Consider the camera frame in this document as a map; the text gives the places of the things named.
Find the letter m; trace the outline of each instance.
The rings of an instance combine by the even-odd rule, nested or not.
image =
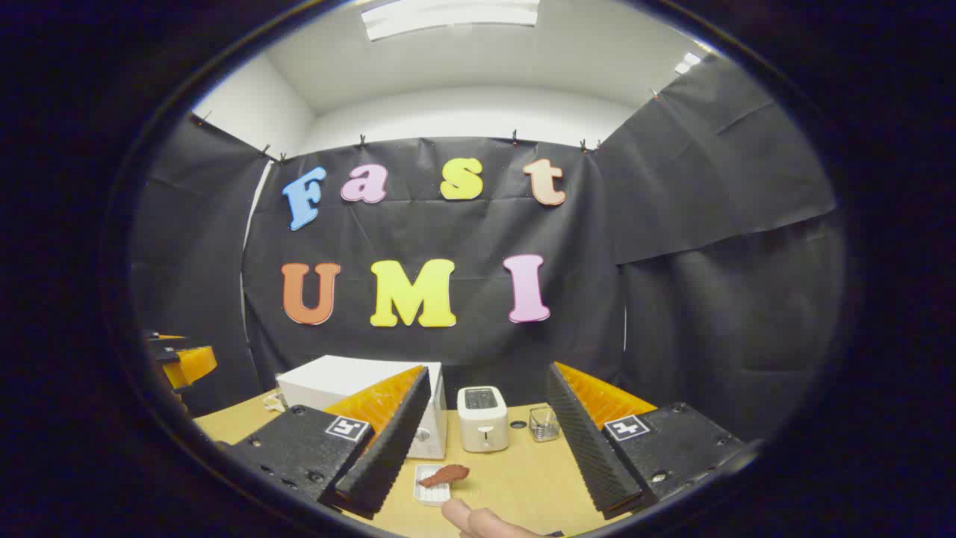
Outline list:
[[[423,311],[419,317],[422,326],[455,325],[456,318],[448,300],[448,280],[454,270],[455,263],[450,259],[430,259],[412,284],[397,261],[373,263],[372,273],[378,277],[379,288],[375,314],[370,319],[372,325],[395,326],[399,322],[392,313],[392,303],[406,325],[415,321],[419,306]]]

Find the white plate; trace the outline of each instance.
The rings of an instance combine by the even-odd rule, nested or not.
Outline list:
[[[416,465],[415,466],[415,490],[413,495],[419,503],[428,506],[441,506],[448,499],[451,499],[451,484],[440,483],[432,487],[424,487],[418,483],[435,473],[444,465]]]

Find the toaster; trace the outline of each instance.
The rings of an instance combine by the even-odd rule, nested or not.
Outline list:
[[[495,452],[508,448],[508,406],[495,387],[459,389],[458,417],[462,448],[468,452]]]

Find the letter f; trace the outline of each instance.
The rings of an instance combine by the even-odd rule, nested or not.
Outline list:
[[[322,191],[318,181],[325,179],[325,168],[315,167],[309,173],[296,179],[282,190],[289,197],[289,209],[293,212],[293,223],[289,229],[293,232],[309,224],[318,216],[318,209],[309,203],[318,203]]]

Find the black fabric backdrop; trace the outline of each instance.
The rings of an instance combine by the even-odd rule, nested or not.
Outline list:
[[[773,230],[836,207],[787,113],[743,70],[707,56],[600,146],[615,262]]]
[[[449,159],[481,161],[484,189],[474,200],[445,200],[439,184]],[[540,158],[562,168],[557,207],[532,197],[522,168]],[[377,204],[346,202],[339,190],[353,168],[388,169],[386,196]],[[290,231],[282,189],[316,166],[321,181],[318,217]],[[410,139],[341,147],[273,167],[250,228],[243,279],[250,343],[263,383],[323,354],[444,363],[448,404],[467,385],[497,386],[509,405],[543,401],[546,365],[560,361],[615,382],[623,340],[619,269],[605,228],[607,199],[591,154],[579,148],[484,138]],[[511,273],[504,258],[539,254],[543,303],[551,317],[514,324]],[[377,282],[372,263],[397,260],[414,281],[429,259],[455,263],[449,297],[452,327],[375,327]],[[293,322],[282,308],[285,263],[341,266],[335,308],[321,325]],[[315,306],[318,277],[305,279],[306,306]]]
[[[825,360],[843,296],[843,229],[808,141],[708,56],[596,156],[627,298],[622,387],[768,435]]]
[[[183,394],[194,415],[265,390],[246,344],[239,274],[252,195],[267,162],[193,116],[146,178],[132,236],[134,303],[142,327],[212,345],[218,367]]]

